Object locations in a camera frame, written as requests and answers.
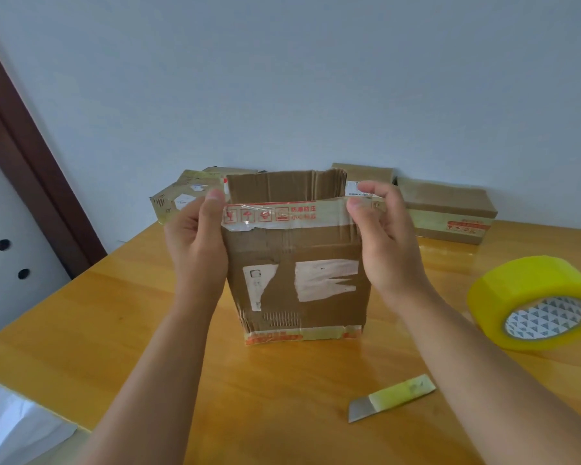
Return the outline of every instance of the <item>door frame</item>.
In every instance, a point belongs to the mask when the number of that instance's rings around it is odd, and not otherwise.
[[[107,255],[1,63],[0,169],[72,278]]]

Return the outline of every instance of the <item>person's left hand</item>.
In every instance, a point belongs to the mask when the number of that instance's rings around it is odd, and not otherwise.
[[[228,254],[222,240],[224,206],[224,193],[210,190],[205,198],[181,209],[164,227],[177,273],[177,297],[197,300],[211,310],[222,295],[228,272]]]

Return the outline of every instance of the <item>hand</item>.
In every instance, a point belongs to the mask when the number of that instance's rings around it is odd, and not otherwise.
[[[349,198],[347,210],[362,236],[364,270],[385,303],[395,311],[403,299],[435,296],[426,277],[413,222],[400,190],[392,184],[361,181],[362,192],[385,198],[386,213],[379,218],[377,210],[364,199]]]
[[[215,310],[224,290],[228,254],[222,240],[224,193],[210,190],[186,205],[164,227],[166,245],[177,273],[177,298]]]

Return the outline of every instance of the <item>forearm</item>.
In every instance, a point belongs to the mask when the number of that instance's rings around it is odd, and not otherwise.
[[[581,464],[581,417],[438,297],[398,310],[488,464]]]
[[[212,308],[179,296],[151,338],[80,465],[181,464]]]

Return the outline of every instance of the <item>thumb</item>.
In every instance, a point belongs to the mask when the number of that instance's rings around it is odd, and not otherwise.
[[[346,202],[346,209],[359,227],[364,242],[387,238],[379,221],[378,212],[370,207],[364,199],[350,197]]]
[[[211,189],[204,198],[198,213],[197,240],[221,239],[222,212],[225,205],[224,192],[220,189]]]

